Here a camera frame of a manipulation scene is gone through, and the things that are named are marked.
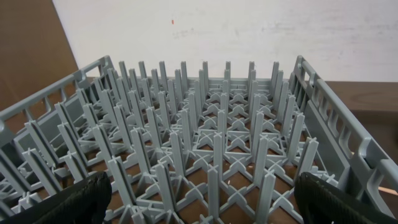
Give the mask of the wooden chopstick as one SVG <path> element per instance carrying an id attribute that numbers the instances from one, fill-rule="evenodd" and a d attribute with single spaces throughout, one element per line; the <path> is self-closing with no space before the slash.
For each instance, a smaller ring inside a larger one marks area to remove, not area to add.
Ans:
<path id="1" fill-rule="evenodd" d="M 392 195 L 398 195 L 398 193 L 395 190 L 393 190 L 393 189 L 388 189 L 388 188 L 385 188 L 385 187 L 378 187 L 378 190 L 381 191 L 381 192 L 392 194 Z"/>

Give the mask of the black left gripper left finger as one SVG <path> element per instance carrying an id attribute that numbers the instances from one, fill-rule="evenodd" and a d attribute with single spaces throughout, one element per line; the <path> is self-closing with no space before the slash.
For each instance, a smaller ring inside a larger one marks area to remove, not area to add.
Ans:
<path id="1" fill-rule="evenodd" d="M 108 175 L 96 172 L 1 223 L 103 223 L 111 195 Z"/>

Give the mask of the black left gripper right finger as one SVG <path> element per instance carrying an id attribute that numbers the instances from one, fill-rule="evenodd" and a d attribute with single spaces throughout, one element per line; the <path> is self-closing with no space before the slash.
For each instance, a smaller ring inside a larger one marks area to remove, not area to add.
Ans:
<path id="1" fill-rule="evenodd" d="M 397 223 L 395 218 L 360 202 L 309 172 L 301 173 L 295 181 L 294 197 L 305 224 Z"/>

